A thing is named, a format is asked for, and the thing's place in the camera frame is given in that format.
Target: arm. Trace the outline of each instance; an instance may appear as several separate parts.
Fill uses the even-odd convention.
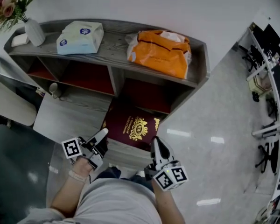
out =
[[[182,214],[178,210],[170,191],[164,192],[159,185],[152,180],[157,210],[163,224],[185,224]]]
[[[85,158],[78,158],[74,164],[73,171],[82,176],[88,177],[92,171],[92,166]],[[61,212],[66,218],[73,217],[79,202],[79,198],[83,189],[84,183],[72,177],[68,177],[65,184],[56,194],[51,208]]]

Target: gray shelf top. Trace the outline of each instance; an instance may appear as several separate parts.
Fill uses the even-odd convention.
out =
[[[45,56],[112,66],[163,78],[194,88],[198,86],[198,83],[202,79],[201,70],[203,70],[203,66],[207,65],[204,62],[207,60],[206,46],[204,42],[191,37],[189,37],[189,40],[192,49],[192,63],[189,65],[187,79],[172,77],[128,61],[126,56],[126,50],[128,47],[128,44],[125,41],[126,34],[136,33],[140,30],[161,29],[139,23],[103,19],[81,19],[79,21],[95,21],[103,24],[105,34],[98,52],[96,54],[59,55],[57,54],[56,40],[65,26],[70,24],[72,21],[73,20],[61,20],[41,24],[41,27],[46,34],[46,40],[39,47],[35,47],[29,42],[26,45],[12,48],[12,38],[16,35],[24,33],[23,29],[18,29],[7,41],[4,49],[10,56]]]

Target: person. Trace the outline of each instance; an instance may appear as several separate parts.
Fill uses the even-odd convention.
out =
[[[79,157],[51,207],[31,210],[18,224],[185,223],[170,191],[154,181],[139,175],[119,179],[121,171],[111,167],[83,188],[91,171],[88,160]]]

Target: gray shirt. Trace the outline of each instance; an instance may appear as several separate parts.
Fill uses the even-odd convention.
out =
[[[161,224],[152,191],[121,179],[97,179],[82,192],[73,218],[54,209],[33,209],[18,224]]]

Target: bracelet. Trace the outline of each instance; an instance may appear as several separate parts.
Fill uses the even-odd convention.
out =
[[[86,183],[87,180],[87,177],[82,177],[79,174],[76,174],[73,170],[69,171],[69,176],[83,183]]]

